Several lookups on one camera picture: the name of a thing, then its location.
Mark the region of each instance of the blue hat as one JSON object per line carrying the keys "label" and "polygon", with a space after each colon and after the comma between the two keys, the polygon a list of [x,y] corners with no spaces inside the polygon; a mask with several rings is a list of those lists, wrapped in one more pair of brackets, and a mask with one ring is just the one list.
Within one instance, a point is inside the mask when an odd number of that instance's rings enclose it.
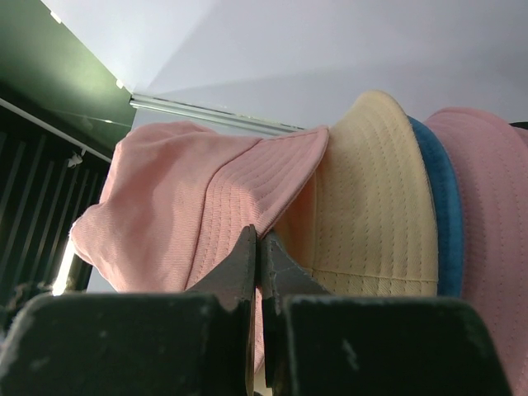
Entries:
{"label": "blue hat", "polygon": [[438,295],[460,297],[464,275],[464,225],[455,170],[440,140],[420,121],[408,117],[422,152],[438,228]]}

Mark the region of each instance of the beige fabric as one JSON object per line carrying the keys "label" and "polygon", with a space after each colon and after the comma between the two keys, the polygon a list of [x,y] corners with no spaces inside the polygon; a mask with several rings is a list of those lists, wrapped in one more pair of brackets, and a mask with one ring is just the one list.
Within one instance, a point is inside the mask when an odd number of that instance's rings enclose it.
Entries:
{"label": "beige fabric", "polygon": [[330,129],[323,160],[275,227],[288,253],[340,295],[436,295],[436,221],[413,128],[384,92]]}

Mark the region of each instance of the hat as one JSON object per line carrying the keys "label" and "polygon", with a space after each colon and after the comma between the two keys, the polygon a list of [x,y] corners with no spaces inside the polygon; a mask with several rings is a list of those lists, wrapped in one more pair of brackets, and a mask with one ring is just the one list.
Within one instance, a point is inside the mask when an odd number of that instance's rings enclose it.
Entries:
{"label": "hat", "polygon": [[191,122],[140,127],[115,148],[100,203],[73,225],[76,253],[118,291],[186,290],[227,257],[244,226],[254,224],[258,236],[273,226],[327,141],[324,127],[275,139]]}
{"label": "hat", "polygon": [[275,227],[340,295],[436,295],[431,190],[413,128],[388,94],[362,94],[330,129],[314,175]]}
{"label": "hat", "polygon": [[486,111],[447,108],[425,124],[448,153],[462,198],[462,297],[486,323],[514,393],[528,394],[528,147]]}
{"label": "hat", "polygon": [[409,117],[422,153],[438,229],[438,295],[460,297],[464,274],[464,226],[455,170],[440,140],[420,121]]}

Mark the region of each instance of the pink fabric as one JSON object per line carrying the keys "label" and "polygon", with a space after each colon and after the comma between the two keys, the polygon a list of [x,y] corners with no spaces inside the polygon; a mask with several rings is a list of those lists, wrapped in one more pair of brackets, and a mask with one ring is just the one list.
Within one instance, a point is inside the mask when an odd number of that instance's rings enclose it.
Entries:
{"label": "pink fabric", "polygon": [[[259,237],[314,173],[328,129],[275,139],[234,137],[191,122],[152,124],[116,147],[101,201],[73,225],[77,254],[118,291],[179,292]],[[264,353],[257,293],[256,367]]]}
{"label": "pink fabric", "polygon": [[447,108],[425,123],[455,168],[464,211],[463,299],[483,318],[514,394],[528,394],[528,147],[506,121]]}

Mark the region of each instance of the green panel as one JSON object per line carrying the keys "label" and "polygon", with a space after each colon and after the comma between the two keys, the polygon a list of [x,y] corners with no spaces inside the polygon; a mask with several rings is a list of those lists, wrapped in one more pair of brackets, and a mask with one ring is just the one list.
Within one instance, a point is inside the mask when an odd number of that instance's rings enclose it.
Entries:
{"label": "green panel", "polygon": [[135,114],[130,94],[39,0],[2,0],[0,97],[106,154]]}

